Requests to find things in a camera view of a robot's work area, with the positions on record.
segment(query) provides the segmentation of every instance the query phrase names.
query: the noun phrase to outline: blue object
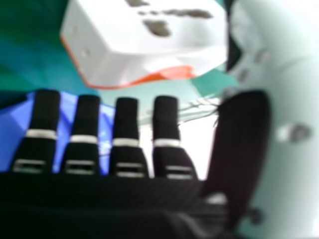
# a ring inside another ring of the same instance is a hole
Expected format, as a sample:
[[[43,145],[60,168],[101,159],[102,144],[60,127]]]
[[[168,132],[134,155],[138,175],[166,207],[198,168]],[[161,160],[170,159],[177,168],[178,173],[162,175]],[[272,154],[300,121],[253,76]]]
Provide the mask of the blue object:
[[[77,96],[60,92],[60,117],[57,129],[57,150],[55,152],[53,173],[58,173],[64,148],[69,141],[76,111]],[[27,100],[0,110],[0,172],[9,170],[11,160],[31,120],[35,93],[27,94]],[[112,147],[112,128],[115,109],[101,105],[99,115],[99,151],[101,174],[109,171],[109,152]]]

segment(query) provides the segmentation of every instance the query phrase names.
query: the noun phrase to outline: orange stripe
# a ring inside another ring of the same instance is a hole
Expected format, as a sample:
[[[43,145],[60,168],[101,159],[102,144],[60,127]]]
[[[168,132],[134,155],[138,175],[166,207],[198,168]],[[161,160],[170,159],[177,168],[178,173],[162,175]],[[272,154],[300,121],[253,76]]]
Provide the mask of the orange stripe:
[[[120,85],[120,86],[95,86],[90,84],[83,73],[79,71],[81,68],[78,64],[75,56],[73,55],[72,51],[70,50],[67,42],[65,41],[63,36],[60,36],[60,39],[62,41],[62,44],[64,45],[67,53],[71,57],[74,65],[77,68],[78,73],[80,74],[81,78],[83,79],[84,84],[89,88],[95,88],[99,90],[117,90],[121,88],[126,88],[130,86],[135,86],[147,82],[154,82],[154,81],[161,81],[161,80],[174,80],[174,79],[189,79],[189,78],[195,78],[196,76],[192,74],[193,68],[191,66],[177,66],[177,67],[170,67],[163,70],[160,70],[156,73],[149,74],[145,77],[142,77],[138,80],[135,80],[133,82]]]

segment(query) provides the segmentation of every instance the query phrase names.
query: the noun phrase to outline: green surface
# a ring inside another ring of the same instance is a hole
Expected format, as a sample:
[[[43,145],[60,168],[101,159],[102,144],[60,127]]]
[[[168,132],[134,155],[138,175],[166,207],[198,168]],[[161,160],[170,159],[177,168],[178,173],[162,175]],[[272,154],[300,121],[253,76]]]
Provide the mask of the green surface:
[[[66,5],[67,0],[0,2],[0,106],[25,92],[49,88],[78,95],[99,94],[108,104],[113,104],[116,97],[129,95],[139,98],[142,111],[146,111],[148,106],[143,102],[160,94],[171,92],[183,103],[216,94],[235,83],[222,72],[213,70],[187,81],[163,81],[116,91],[89,89],[59,40]]]

